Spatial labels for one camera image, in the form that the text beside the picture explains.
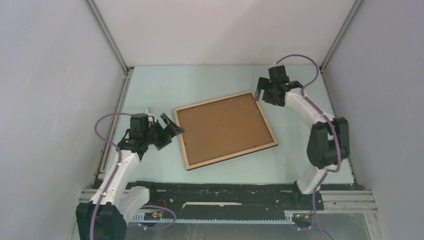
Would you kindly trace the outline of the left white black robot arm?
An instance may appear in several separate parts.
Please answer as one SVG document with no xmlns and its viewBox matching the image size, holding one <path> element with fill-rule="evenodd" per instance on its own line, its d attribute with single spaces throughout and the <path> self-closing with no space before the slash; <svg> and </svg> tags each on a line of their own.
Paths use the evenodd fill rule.
<svg viewBox="0 0 424 240">
<path fill-rule="evenodd" d="M 158 194 L 146 187 L 132 187 L 128 194 L 124 191 L 150 145 L 161 150 L 184 133 L 166 114 L 160 117 L 164 126 L 149 112 L 130 115 L 122 139 L 110 143 L 116 149 L 113 167 L 90 200 L 79 203 L 75 211 L 81 240 L 123 240 L 139 209 L 156 206 Z"/>
</svg>

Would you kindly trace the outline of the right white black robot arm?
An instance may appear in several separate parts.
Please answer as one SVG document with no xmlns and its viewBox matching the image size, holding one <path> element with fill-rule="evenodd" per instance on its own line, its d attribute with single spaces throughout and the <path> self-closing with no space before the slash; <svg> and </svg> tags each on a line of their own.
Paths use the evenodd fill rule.
<svg viewBox="0 0 424 240">
<path fill-rule="evenodd" d="M 295 208 L 304 209 L 327 174 L 338 172 L 349 157 L 349 124 L 344 117 L 334 117 L 315 104 L 300 82 L 290 80 L 285 66 L 273 66 L 268 74 L 268 78 L 258 79 L 254 99 L 291 108 L 310 130 L 306 148 L 309 165 L 294 184 L 297 191 L 290 196 Z"/>
</svg>

